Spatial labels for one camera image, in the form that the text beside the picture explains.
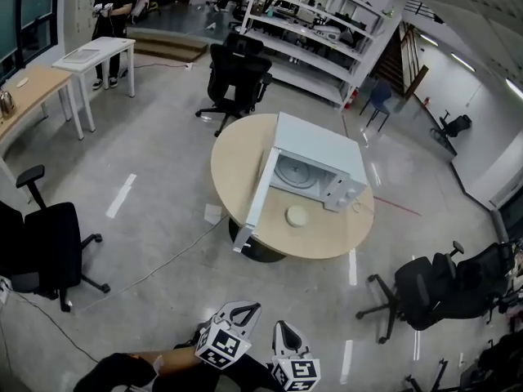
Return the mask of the blue chair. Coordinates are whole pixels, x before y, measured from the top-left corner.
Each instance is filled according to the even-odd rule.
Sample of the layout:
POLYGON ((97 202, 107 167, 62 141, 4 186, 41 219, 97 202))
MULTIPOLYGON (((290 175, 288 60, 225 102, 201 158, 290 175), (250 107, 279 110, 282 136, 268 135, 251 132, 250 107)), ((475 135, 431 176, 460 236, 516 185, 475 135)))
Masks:
POLYGON ((365 109, 371 105, 373 112, 366 124, 366 127, 379 115, 383 114, 384 119, 381 126, 378 128, 378 131, 381 131, 387 119, 390 117, 390 110, 386 106, 386 102, 391 98, 391 84, 385 79, 378 79, 374 85, 372 91, 369 94, 368 99, 366 100, 363 109, 360 111, 359 116, 363 114, 365 109))

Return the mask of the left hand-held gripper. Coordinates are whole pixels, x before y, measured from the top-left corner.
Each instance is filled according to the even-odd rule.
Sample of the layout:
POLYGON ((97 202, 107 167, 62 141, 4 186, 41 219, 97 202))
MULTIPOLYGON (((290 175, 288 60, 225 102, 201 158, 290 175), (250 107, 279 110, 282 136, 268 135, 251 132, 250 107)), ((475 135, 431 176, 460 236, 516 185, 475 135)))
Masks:
POLYGON ((225 303, 200 330, 194 355, 217 369, 236 363, 251 347, 249 338, 262 314, 255 301, 225 303), (240 335, 230 322, 240 322, 240 335))

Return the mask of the cream round bowl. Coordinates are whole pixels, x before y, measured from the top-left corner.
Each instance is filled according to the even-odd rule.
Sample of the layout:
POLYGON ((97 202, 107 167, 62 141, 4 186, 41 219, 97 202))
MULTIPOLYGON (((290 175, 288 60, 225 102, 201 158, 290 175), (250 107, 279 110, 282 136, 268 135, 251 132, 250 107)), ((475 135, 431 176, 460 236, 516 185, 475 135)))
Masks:
POLYGON ((304 207, 292 205, 285 211, 286 221, 294 228, 302 228, 308 223, 308 213, 304 207))

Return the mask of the black mesh office chair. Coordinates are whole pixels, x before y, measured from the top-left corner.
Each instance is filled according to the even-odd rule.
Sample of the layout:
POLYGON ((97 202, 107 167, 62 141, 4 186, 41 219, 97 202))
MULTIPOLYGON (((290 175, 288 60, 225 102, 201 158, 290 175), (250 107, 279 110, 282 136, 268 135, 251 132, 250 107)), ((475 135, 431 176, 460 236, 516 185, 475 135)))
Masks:
POLYGON ((262 41, 236 32, 229 33, 224 42, 210 46, 208 96, 213 106, 199 109, 195 115, 224 114, 215 137, 224 130, 229 118, 241 119, 249 115, 265 95, 272 82, 272 62, 263 51, 262 41))

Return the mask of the flat grey tray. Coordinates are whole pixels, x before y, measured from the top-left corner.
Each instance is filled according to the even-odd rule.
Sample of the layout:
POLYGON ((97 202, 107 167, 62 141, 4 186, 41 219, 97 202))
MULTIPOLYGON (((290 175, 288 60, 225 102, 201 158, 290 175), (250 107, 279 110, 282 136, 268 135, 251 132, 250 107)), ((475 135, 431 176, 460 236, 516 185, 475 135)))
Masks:
POLYGON ((99 55, 100 51, 91 48, 79 48, 66 55, 62 61, 69 64, 85 64, 99 55))

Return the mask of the white rectangular table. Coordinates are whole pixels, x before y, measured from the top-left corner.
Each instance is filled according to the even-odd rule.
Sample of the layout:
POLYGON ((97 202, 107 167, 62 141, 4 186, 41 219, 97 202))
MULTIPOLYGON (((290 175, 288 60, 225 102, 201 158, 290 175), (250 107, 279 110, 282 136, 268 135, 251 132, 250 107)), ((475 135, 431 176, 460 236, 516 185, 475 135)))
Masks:
POLYGON ((79 48, 91 48, 100 51, 99 55, 85 64, 69 64, 62 61, 63 56, 55 61, 51 66, 56 69, 64 70, 72 73, 78 80, 80 94, 82 97, 83 108, 86 115, 89 131, 96 130, 95 123, 92 117, 92 110, 90 106, 89 93, 87 91, 86 73, 94 69, 97 65, 101 65, 103 73, 103 87, 109 89, 109 66, 110 59, 113 56, 119 55, 122 52, 127 53, 127 76, 128 76, 128 95, 133 98, 135 96, 135 77, 134 77, 134 39, 129 38, 109 38, 101 37, 94 41, 90 41, 79 48))

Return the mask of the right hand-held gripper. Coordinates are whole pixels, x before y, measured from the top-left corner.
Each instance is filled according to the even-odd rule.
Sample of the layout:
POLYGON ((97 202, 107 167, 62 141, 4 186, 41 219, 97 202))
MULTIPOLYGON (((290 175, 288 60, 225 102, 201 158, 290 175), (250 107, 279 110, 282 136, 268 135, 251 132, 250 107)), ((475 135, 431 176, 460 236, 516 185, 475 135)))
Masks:
POLYGON ((321 379, 320 361, 310 343, 292 324, 279 320, 273 329, 271 375, 285 392, 311 392, 321 379))

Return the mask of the person's left forearm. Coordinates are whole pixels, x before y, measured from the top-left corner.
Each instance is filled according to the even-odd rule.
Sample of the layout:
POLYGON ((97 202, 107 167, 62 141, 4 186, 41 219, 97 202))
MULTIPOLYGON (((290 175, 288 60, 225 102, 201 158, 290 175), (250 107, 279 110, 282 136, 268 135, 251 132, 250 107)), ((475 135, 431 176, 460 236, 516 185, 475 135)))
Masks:
POLYGON ((134 355, 149 363, 159 376, 169 376, 202 363, 202 360, 195 355, 194 346, 173 350, 139 352, 134 355))

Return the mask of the round wooden table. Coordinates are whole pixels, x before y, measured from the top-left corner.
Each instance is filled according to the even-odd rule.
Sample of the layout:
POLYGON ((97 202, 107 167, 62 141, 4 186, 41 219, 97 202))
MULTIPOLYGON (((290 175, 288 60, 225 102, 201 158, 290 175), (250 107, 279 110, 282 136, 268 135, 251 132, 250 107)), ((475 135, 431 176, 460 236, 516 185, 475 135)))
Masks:
MULTIPOLYGON (((277 115, 255 114, 233 122, 212 148, 212 180, 230 217, 233 246, 239 227, 246 223, 262 155, 274 138, 277 115)), ((369 183, 360 201, 366 206, 361 212, 348 209, 336 213, 308 198, 269 188, 256 229, 239 253, 264 263, 286 256, 323 260, 346 254, 365 240, 373 224, 374 200, 369 183), (306 226, 294 228, 286 221, 285 211, 292 205, 306 209, 306 226)))

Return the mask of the white storage shelf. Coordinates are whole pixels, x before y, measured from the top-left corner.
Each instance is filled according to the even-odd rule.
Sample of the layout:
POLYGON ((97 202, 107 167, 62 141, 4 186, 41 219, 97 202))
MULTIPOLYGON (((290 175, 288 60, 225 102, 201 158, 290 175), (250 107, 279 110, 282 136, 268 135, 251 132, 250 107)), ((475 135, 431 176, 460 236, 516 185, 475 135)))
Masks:
POLYGON ((407 0, 249 0, 240 32, 263 42, 277 81, 339 109, 370 75, 407 0))

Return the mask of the white microwave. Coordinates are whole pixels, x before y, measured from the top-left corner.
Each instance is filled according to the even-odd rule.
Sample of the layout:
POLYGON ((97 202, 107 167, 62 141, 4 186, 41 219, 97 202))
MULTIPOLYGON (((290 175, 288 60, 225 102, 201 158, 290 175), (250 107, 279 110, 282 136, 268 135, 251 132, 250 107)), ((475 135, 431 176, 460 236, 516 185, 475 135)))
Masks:
POLYGON ((241 252, 260 220, 269 188, 308 198, 326 211, 359 213, 368 187, 358 144, 337 133, 281 112, 274 138, 261 156, 246 223, 239 227, 233 250, 241 252))

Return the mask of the silver kettle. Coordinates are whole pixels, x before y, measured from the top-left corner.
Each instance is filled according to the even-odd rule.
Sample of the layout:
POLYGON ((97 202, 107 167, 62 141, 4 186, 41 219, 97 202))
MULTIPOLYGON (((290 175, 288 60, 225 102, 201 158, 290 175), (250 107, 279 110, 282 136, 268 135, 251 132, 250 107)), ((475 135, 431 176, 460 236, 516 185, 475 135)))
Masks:
POLYGON ((11 116, 16 111, 16 104, 9 91, 0 88, 0 114, 3 118, 11 116))

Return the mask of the staircase with railing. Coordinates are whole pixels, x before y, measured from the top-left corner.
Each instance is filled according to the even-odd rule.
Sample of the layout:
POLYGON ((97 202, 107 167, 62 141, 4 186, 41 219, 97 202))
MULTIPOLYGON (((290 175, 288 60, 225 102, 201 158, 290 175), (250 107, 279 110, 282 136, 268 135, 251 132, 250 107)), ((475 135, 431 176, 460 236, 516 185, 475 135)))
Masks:
POLYGON ((408 0, 402 21, 371 72, 374 78, 389 82, 391 89, 406 100, 415 93, 429 70, 419 59, 420 50, 416 38, 422 37, 422 32, 407 21, 407 15, 421 16, 423 20, 440 21, 440 18, 420 0, 408 0))

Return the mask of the white paper sheet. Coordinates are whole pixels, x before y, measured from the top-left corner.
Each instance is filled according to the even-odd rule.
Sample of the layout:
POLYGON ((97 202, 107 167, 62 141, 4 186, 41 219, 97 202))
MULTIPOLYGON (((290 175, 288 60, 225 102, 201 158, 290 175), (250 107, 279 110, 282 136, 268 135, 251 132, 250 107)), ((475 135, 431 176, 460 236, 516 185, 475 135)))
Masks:
POLYGON ((204 208, 203 218, 212 225, 217 225, 222 219, 222 207, 207 203, 204 208))

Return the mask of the wooden platform step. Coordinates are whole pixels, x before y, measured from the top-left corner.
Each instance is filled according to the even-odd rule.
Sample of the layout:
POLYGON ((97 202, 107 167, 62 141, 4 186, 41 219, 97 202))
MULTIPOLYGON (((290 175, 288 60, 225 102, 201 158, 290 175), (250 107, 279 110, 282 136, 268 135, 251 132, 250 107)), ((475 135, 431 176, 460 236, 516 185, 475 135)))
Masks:
POLYGON ((193 63, 208 52, 205 42, 167 34, 127 31, 127 38, 135 40, 135 53, 184 63, 193 63))

